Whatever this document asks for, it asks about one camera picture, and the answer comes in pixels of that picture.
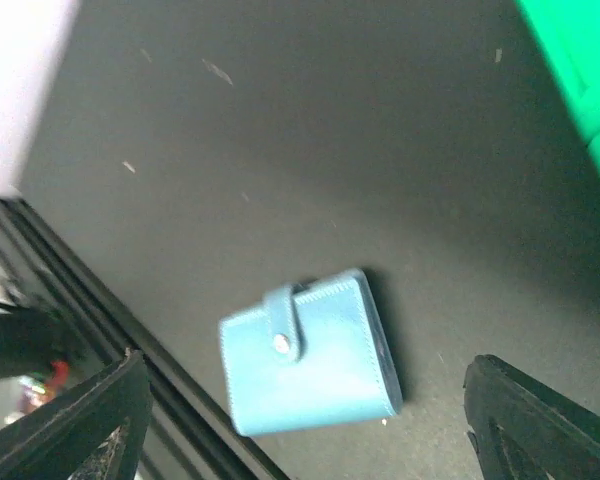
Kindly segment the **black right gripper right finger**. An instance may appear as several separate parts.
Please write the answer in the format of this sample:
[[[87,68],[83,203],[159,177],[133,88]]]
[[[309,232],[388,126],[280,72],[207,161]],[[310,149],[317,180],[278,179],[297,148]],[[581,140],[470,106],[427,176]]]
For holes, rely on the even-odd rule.
[[[600,479],[600,416],[494,355],[475,357],[463,387],[485,479]]]

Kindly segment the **blue leather card holder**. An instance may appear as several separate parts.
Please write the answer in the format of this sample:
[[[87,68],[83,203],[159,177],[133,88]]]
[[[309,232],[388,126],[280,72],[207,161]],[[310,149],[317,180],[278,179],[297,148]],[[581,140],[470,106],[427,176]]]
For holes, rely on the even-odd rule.
[[[253,437],[392,417],[403,395],[367,276],[286,284],[219,323],[235,430]]]

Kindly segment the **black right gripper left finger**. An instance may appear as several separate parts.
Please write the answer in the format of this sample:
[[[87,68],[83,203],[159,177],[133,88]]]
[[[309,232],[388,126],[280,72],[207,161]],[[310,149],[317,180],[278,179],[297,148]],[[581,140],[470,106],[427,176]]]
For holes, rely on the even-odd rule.
[[[0,479],[132,479],[153,397],[141,352],[0,429]]]

